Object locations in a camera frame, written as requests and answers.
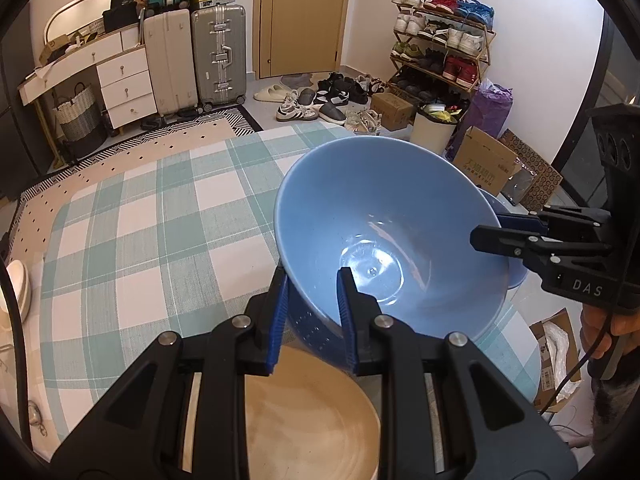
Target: suitcase handle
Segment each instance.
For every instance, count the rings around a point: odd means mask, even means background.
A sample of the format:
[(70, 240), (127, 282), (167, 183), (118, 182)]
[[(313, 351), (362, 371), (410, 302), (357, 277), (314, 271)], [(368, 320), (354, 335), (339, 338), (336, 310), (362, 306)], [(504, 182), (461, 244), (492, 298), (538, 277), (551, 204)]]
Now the suitcase handle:
[(222, 50), (226, 51), (226, 63), (222, 64), (222, 68), (231, 66), (234, 62), (234, 51), (230, 46), (223, 45)]

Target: human hand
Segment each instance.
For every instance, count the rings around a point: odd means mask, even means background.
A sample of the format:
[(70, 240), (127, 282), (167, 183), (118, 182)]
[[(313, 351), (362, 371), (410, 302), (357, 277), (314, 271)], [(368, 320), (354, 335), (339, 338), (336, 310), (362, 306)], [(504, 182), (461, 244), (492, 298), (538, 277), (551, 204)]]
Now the human hand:
[[(582, 348), (585, 352), (591, 348), (591, 345), (596, 341), (606, 317), (607, 313), (605, 310), (587, 304), (582, 305), (582, 313), (580, 314), (580, 322), (582, 323), (580, 339), (582, 340)], [(625, 349), (623, 351), (624, 355), (635, 350), (640, 346), (640, 312), (633, 314), (632, 316), (614, 314), (613, 319), (611, 320), (610, 331), (614, 336), (631, 334), (631, 337), (626, 342)], [(611, 336), (606, 333), (591, 357), (594, 359), (600, 359), (607, 350), (609, 350), (610, 346)]]

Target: white trash can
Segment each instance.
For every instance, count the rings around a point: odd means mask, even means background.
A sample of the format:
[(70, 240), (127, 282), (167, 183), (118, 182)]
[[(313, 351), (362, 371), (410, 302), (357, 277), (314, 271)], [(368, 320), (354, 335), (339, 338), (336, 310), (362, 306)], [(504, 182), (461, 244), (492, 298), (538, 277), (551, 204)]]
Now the white trash can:
[(442, 155), (455, 129), (455, 124), (443, 124), (417, 113), (414, 130), (411, 132), (409, 140), (436, 155)]

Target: blue bowl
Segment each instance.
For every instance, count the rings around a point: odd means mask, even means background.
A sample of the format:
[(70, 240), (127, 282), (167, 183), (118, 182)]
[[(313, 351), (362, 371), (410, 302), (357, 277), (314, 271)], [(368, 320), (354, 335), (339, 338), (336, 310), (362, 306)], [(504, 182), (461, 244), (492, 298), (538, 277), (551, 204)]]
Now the blue bowl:
[(498, 226), (480, 190), (452, 164), (385, 137), (348, 137), (300, 158), (280, 185), (274, 230), (289, 277), (289, 321), (321, 358), (344, 365), (336, 273), (416, 332), (476, 339), (492, 324), (508, 260), (469, 243)]
[[(508, 213), (509, 210), (502, 202), (500, 202), (491, 193), (487, 193), (484, 189), (481, 189), (484, 198), (489, 203), (491, 208), (497, 215)], [(515, 288), (520, 286), (527, 277), (527, 267), (522, 264), (522, 260), (519, 258), (509, 258), (509, 288)]]

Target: wooden door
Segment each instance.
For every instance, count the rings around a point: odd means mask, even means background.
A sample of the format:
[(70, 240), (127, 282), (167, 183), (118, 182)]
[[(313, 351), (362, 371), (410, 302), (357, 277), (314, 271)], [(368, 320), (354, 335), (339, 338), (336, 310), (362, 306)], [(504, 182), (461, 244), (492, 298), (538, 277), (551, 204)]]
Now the wooden door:
[(335, 69), (344, 0), (260, 0), (260, 77)]

